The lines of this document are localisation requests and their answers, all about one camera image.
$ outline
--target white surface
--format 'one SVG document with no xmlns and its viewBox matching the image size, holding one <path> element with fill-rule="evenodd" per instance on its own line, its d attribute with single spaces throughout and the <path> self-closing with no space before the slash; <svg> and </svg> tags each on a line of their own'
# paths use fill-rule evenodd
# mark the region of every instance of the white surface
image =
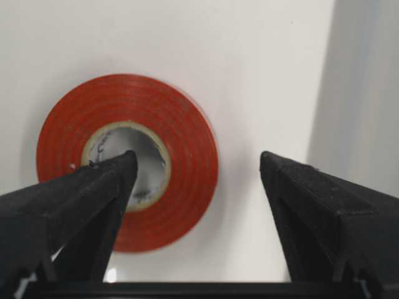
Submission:
<svg viewBox="0 0 399 299">
<path fill-rule="evenodd" d="M 332 1 L 2 1 L 0 193 L 37 182 L 43 121 L 71 88 L 135 73 L 178 86 L 218 139 L 199 224 L 164 249 L 115 254 L 117 280 L 281 281 L 286 264 L 259 155 L 304 161 Z"/>
</svg>

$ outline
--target red electrical tape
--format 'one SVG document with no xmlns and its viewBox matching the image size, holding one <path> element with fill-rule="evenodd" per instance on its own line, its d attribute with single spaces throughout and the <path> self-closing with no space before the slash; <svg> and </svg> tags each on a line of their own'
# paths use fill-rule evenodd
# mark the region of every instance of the red electrical tape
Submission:
<svg viewBox="0 0 399 299">
<path fill-rule="evenodd" d="M 141 252 L 168 245 L 204 214 L 218 179 L 218 154 L 200 110 L 181 92 L 148 77 L 108 75 L 79 85 L 52 109 L 37 145 L 39 181 L 73 172 L 87 140 L 115 121 L 134 121 L 154 131 L 171 160 L 171 176 L 152 206 L 127 212 L 115 250 Z"/>
</svg>

